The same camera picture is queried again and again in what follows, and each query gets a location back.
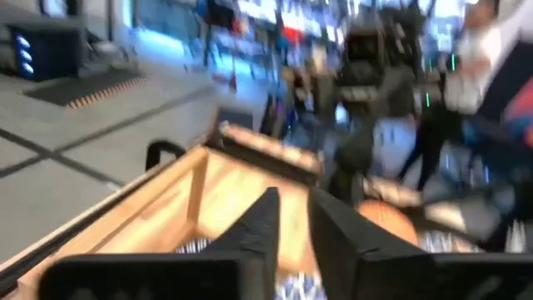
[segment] wooden crate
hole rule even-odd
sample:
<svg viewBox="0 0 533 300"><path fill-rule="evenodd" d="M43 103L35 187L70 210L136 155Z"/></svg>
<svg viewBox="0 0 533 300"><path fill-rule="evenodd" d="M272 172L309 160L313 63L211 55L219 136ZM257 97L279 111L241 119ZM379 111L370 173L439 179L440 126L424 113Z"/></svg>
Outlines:
<svg viewBox="0 0 533 300"><path fill-rule="evenodd" d="M220 152L196 147L20 277L14 297L36 299L38 281L44 270L67 256L172 253L193 238L215 239L268 187L278 187L281 195L280 273L314 273L316 263L306 213L308 188ZM17 257L38 248L39 243L43 241ZM0 268L8 267L17 257Z"/></svg>

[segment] orange ball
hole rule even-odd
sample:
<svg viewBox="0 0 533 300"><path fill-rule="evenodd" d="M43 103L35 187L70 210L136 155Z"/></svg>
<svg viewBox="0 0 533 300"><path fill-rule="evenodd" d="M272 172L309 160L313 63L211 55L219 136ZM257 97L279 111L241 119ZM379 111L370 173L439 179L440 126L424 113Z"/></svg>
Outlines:
<svg viewBox="0 0 533 300"><path fill-rule="evenodd" d="M359 206L359 213L389 233L419 246L418 234L411 220L390 204L366 200Z"/></svg>

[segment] blue light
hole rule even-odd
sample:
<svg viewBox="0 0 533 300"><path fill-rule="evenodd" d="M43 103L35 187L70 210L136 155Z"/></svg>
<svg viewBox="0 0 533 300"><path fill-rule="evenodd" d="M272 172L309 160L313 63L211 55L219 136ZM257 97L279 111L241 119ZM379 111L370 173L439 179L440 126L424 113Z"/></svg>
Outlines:
<svg viewBox="0 0 533 300"><path fill-rule="evenodd" d="M24 70L26 70L26 72L33 74L33 67L30 66L27 62L23 63L22 67L24 68Z"/></svg>
<svg viewBox="0 0 533 300"><path fill-rule="evenodd" d="M26 38L21 37L21 36L17 36L17 41L24 48L26 48L26 49L30 48L30 42L28 42Z"/></svg>
<svg viewBox="0 0 533 300"><path fill-rule="evenodd" d="M22 56L22 58L24 58L27 62L32 62L33 61L33 58L32 56L30 55L30 53L24 51L24 50L21 50L20 51L20 55Z"/></svg>

